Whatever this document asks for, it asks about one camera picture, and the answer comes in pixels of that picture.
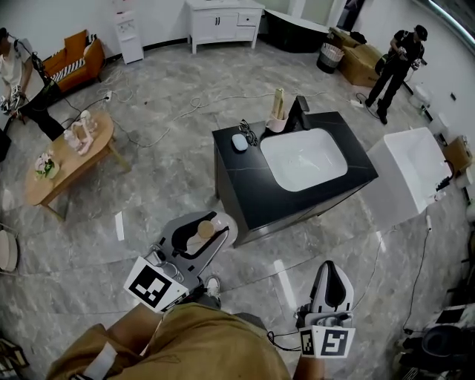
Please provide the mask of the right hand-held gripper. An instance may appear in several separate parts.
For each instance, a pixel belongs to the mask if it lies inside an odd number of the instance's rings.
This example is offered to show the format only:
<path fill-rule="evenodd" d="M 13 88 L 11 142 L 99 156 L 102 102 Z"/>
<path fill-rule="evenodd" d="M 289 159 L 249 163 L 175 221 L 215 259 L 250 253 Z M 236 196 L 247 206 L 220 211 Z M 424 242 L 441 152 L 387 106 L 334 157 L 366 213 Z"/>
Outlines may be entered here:
<path fill-rule="evenodd" d="M 353 327 L 353 286 L 342 269 L 333 261 L 318 268 L 309 304 L 296 313 L 301 355 L 306 358 L 348 357 L 355 328 Z"/>

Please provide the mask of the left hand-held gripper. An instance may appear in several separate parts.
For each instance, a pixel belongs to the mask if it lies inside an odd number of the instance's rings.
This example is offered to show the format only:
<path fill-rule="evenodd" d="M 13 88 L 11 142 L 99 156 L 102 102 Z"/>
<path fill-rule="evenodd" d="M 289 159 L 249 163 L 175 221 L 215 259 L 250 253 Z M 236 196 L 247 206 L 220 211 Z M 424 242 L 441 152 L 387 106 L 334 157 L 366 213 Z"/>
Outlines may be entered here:
<path fill-rule="evenodd" d="M 153 312 L 164 312 L 203 286 L 201 272 L 225 243 L 217 212 L 192 212 L 168 222 L 162 236 L 139 257 L 124 289 Z"/>

